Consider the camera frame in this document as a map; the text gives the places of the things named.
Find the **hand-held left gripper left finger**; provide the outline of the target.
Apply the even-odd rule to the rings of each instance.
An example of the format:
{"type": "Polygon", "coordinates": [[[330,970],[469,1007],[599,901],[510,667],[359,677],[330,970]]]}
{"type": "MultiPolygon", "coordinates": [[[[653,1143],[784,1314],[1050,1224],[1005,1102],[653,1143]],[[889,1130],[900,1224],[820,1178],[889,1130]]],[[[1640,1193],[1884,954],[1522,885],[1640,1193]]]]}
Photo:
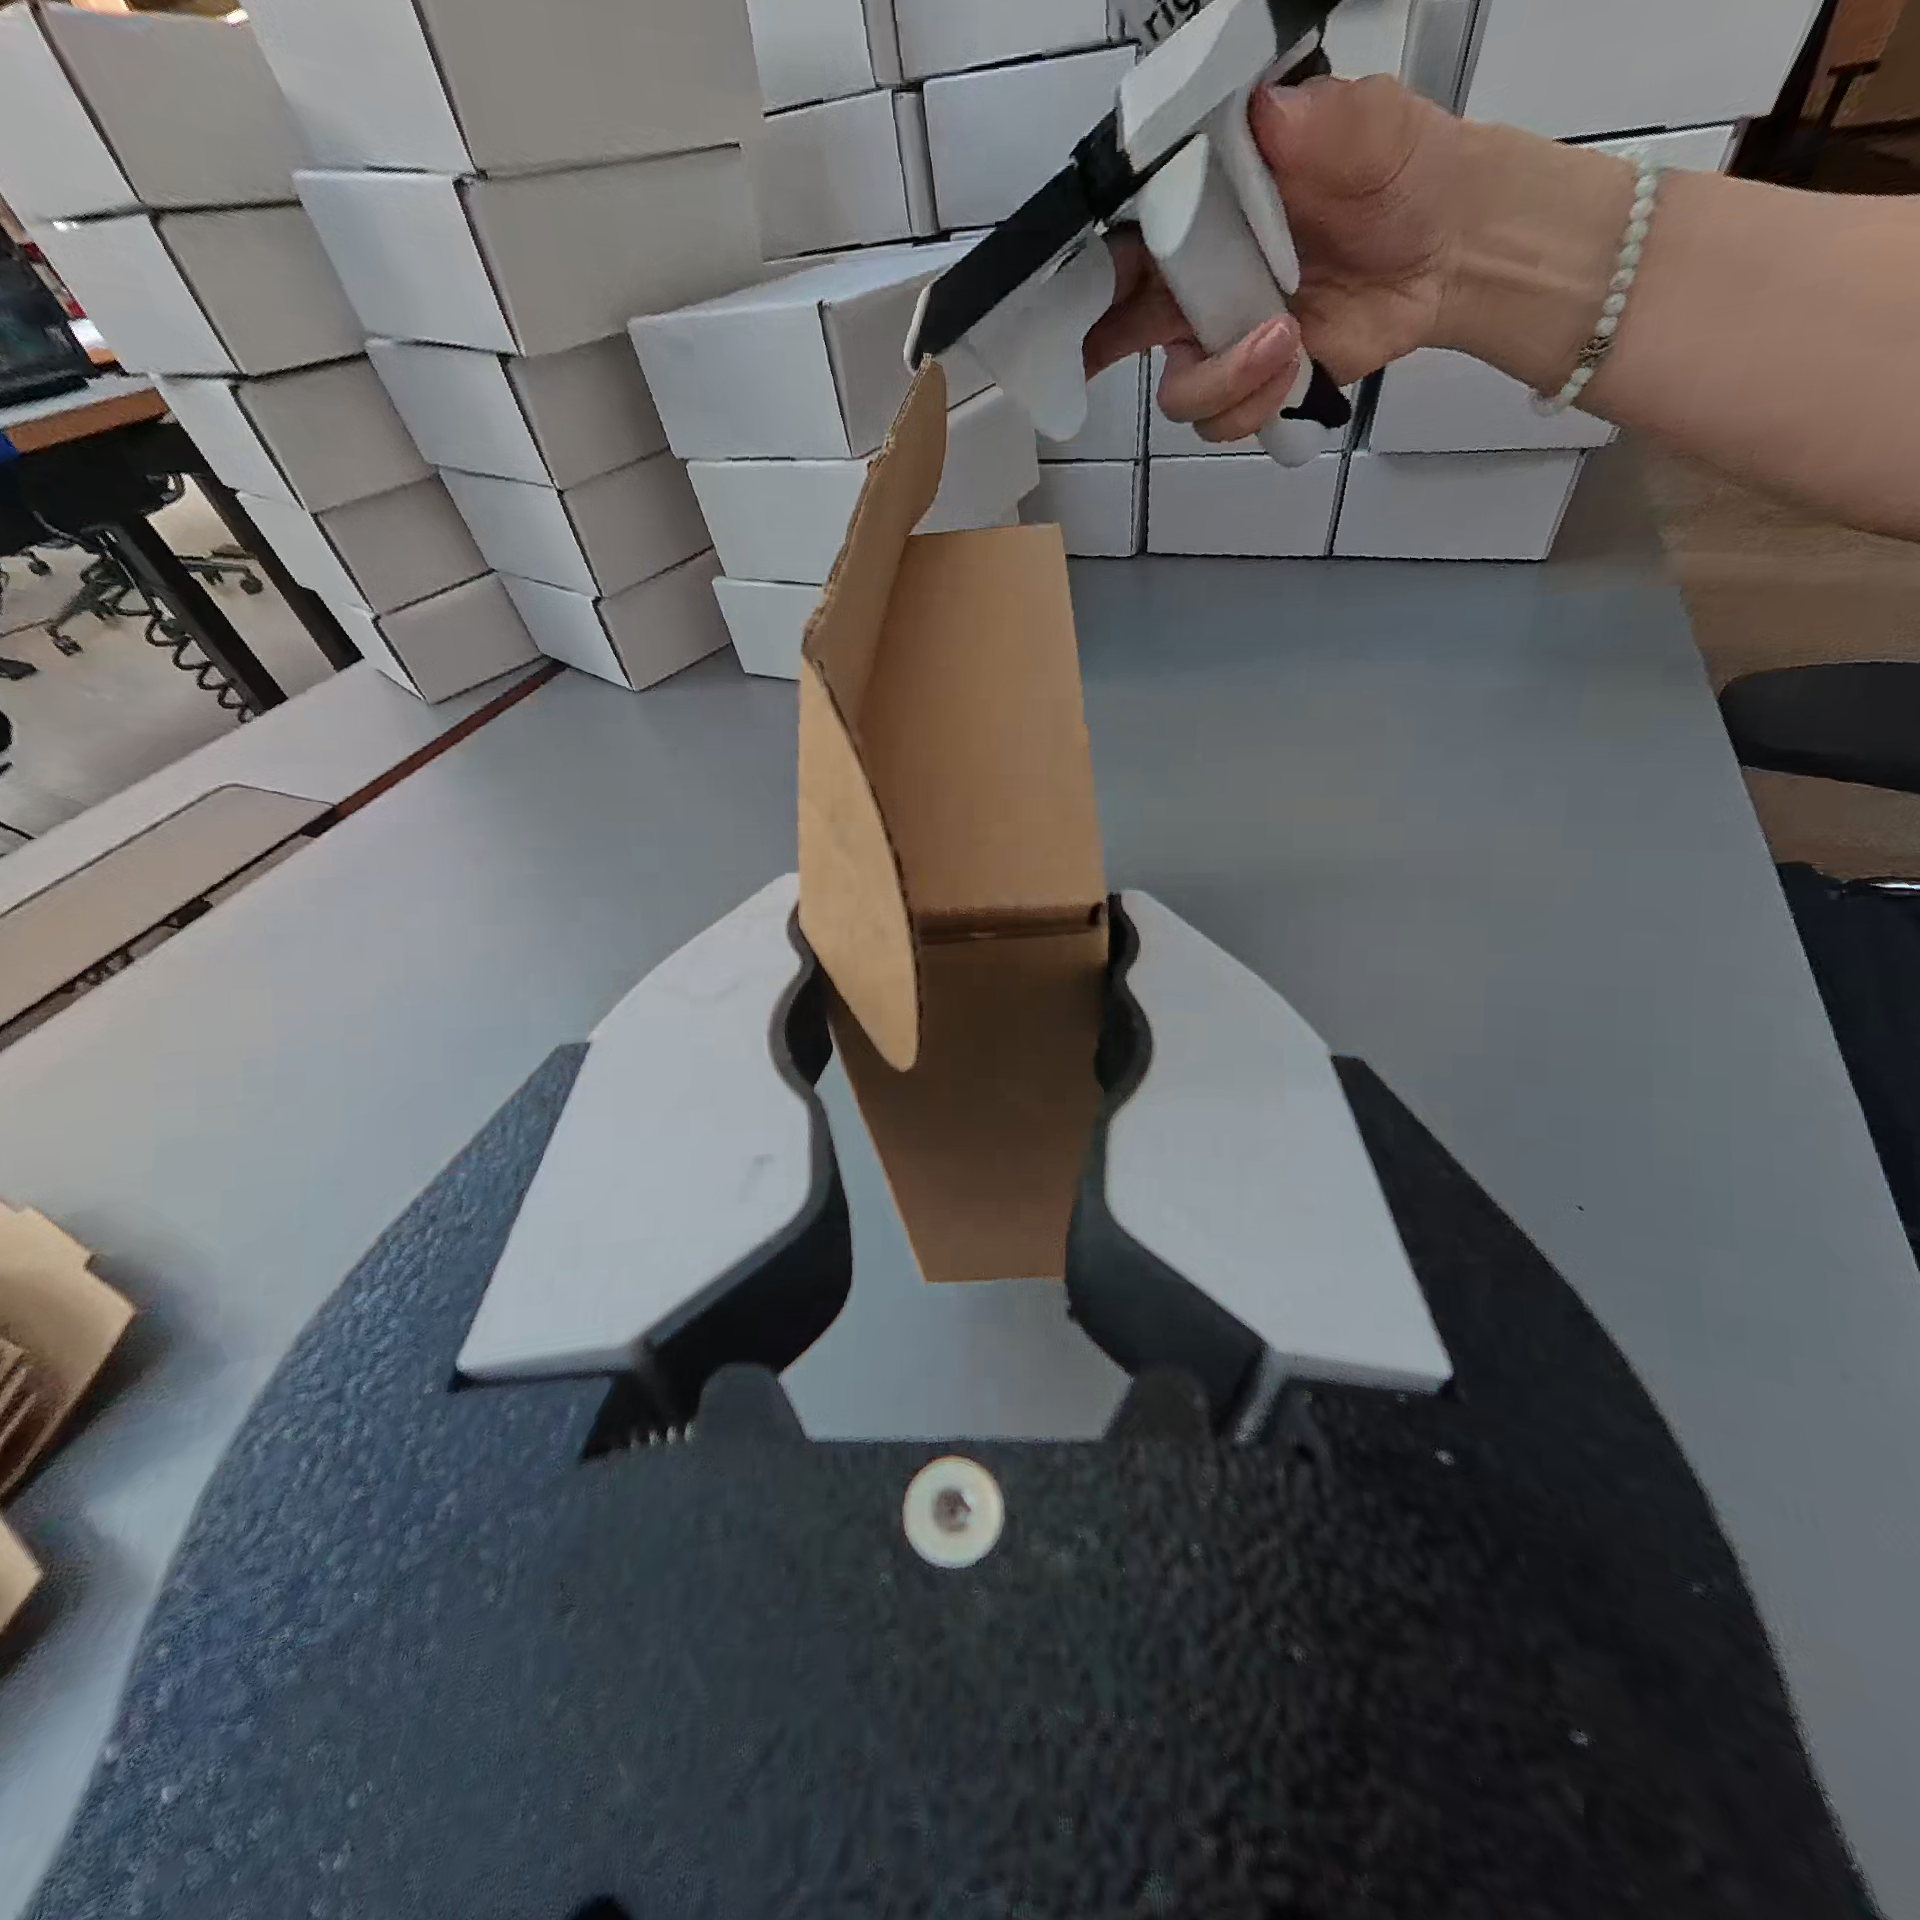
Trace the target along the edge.
{"type": "Polygon", "coordinates": [[[478,1385],[781,1373],[853,1285],[818,1085],[824,975],[799,878],[671,950],[592,1030],[458,1347],[478,1385]]]}

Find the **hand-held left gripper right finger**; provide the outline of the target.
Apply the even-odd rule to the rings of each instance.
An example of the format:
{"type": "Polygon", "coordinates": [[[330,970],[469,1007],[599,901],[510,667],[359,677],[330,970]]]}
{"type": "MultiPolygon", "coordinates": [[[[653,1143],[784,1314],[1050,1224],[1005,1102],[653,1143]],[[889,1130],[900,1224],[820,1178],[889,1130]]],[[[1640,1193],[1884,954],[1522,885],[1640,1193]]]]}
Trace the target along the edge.
{"type": "Polygon", "coordinates": [[[1448,1347],[1334,1056],[1158,897],[1109,901],[1100,1103],[1066,1229],[1071,1321],[1201,1395],[1432,1393],[1448,1347]]]}

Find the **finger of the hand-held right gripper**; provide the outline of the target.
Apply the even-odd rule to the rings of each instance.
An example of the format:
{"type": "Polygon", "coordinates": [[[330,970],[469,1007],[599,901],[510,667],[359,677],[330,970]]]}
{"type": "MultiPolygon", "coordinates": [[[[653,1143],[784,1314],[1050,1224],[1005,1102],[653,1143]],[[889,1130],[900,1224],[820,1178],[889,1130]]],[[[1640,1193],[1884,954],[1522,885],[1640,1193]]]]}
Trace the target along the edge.
{"type": "Polygon", "coordinates": [[[1114,282],[1109,242],[1080,239],[959,338],[1045,440],[1074,440],[1088,422],[1088,336],[1111,311],[1114,282]]]}
{"type": "Polygon", "coordinates": [[[1066,254],[1104,232],[1138,189],[1138,173],[1114,127],[1082,135],[1066,163],[1045,181],[918,297],[902,362],[920,367],[958,346],[1021,287],[1061,266],[1066,254]]]}

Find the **brown cardboard box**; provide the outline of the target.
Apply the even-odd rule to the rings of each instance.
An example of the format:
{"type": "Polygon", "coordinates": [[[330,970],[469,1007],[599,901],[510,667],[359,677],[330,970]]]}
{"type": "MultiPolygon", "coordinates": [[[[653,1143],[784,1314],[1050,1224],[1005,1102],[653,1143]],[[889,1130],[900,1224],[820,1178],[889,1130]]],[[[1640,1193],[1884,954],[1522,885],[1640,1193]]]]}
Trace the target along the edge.
{"type": "Polygon", "coordinates": [[[799,934],[926,1282],[1064,1278],[1111,952],[1063,534],[920,531],[924,362],[799,665],[799,934]]]}

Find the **person's right hand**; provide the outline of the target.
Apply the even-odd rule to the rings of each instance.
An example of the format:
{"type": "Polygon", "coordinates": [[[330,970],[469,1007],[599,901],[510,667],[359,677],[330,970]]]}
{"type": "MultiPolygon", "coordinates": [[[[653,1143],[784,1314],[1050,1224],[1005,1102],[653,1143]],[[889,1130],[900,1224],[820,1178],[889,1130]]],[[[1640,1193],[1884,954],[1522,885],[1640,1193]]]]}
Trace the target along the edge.
{"type": "Polygon", "coordinates": [[[1264,86],[1248,125],[1301,263],[1287,314],[1207,350],[1144,243],[1113,237],[1088,376],[1161,350],[1164,416],[1213,443],[1250,438],[1304,360],[1345,387],[1437,346],[1560,392],[1616,290],[1626,160],[1460,121],[1385,78],[1264,86]]]}

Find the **stack of white boxes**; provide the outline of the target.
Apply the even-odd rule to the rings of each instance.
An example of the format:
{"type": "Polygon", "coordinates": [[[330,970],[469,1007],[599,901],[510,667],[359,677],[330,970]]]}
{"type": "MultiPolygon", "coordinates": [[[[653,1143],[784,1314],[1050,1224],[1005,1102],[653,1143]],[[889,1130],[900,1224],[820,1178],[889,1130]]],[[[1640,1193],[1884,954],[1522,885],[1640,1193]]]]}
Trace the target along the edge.
{"type": "MultiPolygon", "coordinates": [[[[920,290],[1030,198],[1148,47],[1041,7],[5,3],[5,201],[352,645],[441,703],[548,655],[792,679],[910,376],[920,290]]],[[[1064,517],[1082,558],[1310,554],[1351,394],[1152,502],[964,346],[920,531],[1064,517]]]]}

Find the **stack of flat cardboard sheets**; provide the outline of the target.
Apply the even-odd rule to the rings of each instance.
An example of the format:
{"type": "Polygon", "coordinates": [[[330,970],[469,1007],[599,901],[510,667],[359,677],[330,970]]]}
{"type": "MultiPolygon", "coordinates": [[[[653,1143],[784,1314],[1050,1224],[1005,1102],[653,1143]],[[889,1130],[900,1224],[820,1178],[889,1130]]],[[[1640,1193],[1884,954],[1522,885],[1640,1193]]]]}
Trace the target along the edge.
{"type": "Polygon", "coordinates": [[[82,1240],[2,1203],[2,1503],[72,1423],[134,1314],[82,1240]]]}

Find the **black office chair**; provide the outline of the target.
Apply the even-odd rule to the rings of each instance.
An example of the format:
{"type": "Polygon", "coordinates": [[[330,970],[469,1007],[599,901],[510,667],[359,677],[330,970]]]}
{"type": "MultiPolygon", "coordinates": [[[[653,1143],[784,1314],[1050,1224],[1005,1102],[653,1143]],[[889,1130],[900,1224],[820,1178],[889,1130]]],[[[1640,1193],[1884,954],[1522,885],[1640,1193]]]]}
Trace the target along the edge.
{"type": "Polygon", "coordinates": [[[1917,794],[1914,661],[1805,662],[1718,691],[1742,767],[1917,794]]]}

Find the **grey desk wooden edge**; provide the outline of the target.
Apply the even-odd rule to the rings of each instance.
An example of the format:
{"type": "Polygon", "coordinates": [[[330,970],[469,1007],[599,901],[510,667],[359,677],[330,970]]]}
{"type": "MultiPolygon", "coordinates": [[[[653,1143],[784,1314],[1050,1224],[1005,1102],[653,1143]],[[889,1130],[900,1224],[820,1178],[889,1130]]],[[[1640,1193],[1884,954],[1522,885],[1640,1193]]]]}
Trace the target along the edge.
{"type": "Polygon", "coordinates": [[[213,509],[233,531],[233,502],[194,440],[154,391],[84,397],[5,410],[2,551],[22,554],[69,542],[106,559],[158,622],[158,637],[201,662],[201,677],[230,713],[254,717],[286,703],[286,687],[228,622],[184,558],[154,525],[174,479],[209,481],[213,509]]]}

